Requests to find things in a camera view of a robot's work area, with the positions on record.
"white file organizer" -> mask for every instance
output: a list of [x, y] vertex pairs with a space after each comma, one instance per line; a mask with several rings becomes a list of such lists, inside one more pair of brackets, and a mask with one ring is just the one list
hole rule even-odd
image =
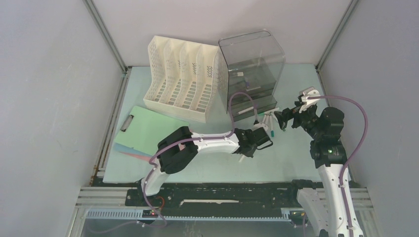
[[220, 71], [227, 67], [219, 48], [154, 36], [148, 54], [152, 82], [144, 97], [147, 108], [206, 122], [219, 83], [228, 80], [227, 72]]

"light green table surface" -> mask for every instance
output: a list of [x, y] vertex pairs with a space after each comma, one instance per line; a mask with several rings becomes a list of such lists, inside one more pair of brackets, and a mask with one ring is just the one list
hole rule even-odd
[[[143, 98], [151, 84], [150, 67], [134, 67], [129, 77], [122, 104], [117, 130], [119, 130], [134, 105], [145, 108]], [[278, 107], [294, 107], [298, 93], [314, 86], [321, 94], [322, 88], [312, 64], [286, 64], [274, 97]], [[326, 101], [317, 103], [320, 115]], [[251, 128], [254, 118], [236, 123], [238, 128]], [[231, 129], [229, 116], [219, 96], [216, 96], [212, 114], [207, 123], [188, 121], [190, 128], [198, 133], [222, 133]], [[291, 129], [292, 121], [285, 132], [275, 124], [274, 145], [256, 151], [254, 158], [245, 158], [239, 163], [240, 155], [211, 154], [197, 155], [181, 172], [169, 176], [167, 182], [284, 182], [292, 179], [320, 181], [310, 156], [310, 136], [302, 128]], [[121, 154], [111, 149], [103, 182], [135, 182], [145, 177], [152, 168], [147, 162]]]

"clipboard clip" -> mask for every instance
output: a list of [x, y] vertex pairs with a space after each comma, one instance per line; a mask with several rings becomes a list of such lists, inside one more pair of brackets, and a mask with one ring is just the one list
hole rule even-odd
[[134, 118], [134, 115], [129, 115], [126, 119], [125, 119], [125, 122], [122, 124], [122, 127], [121, 127], [121, 131], [122, 132], [125, 132], [127, 129], [128, 129], [128, 127], [129, 127], [129, 125], [131, 124], [131, 122], [132, 122], [132, 119]]

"paper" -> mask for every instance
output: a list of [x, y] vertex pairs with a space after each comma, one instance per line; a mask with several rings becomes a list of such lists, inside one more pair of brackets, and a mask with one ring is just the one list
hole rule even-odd
[[145, 154], [144, 152], [134, 150], [133, 148], [129, 148], [118, 143], [114, 144], [114, 149], [115, 151], [118, 151], [120, 153], [130, 153], [130, 154], [135, 154], [135, 155], [140, 155], [140, 156], [151, 157], [150, 155]]
[[125, 132], [118, 131], [114, 142], [150, 156], [157, 152], [160, 141], [176, 129], [189, 125], [139, 106], [134, 106], [129, 114], [134, 116], [131, 124]]
[[145, 157], [145, 156], [141, 156], [141, 155], [136, 155], [136, 154], [131, 154], [131, 153], [125, 153], [125, 152], [121, 152], [124, 155], [130, 156], [130, 157], [135, 157], [137, 159], [149, 162], [150, 161], [150, 157]]

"clear plastic box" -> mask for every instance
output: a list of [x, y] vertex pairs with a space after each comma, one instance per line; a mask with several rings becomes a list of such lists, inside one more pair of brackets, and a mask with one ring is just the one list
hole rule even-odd
[[[227, 93], [222, 98], [226, 108], [230, 97], [239, 91], [258, 100], [259, 113], [275, 107], [277, 102], [272, 95], [284, 68], [285, 53], [271, 33], [262, 30], [220, 39], [218, 44], [228, 67]], [[235, 96], [232, 101], [234, 120], [252, 116], [252, 113], [238, 114], [250, 104], [246, 96]]]

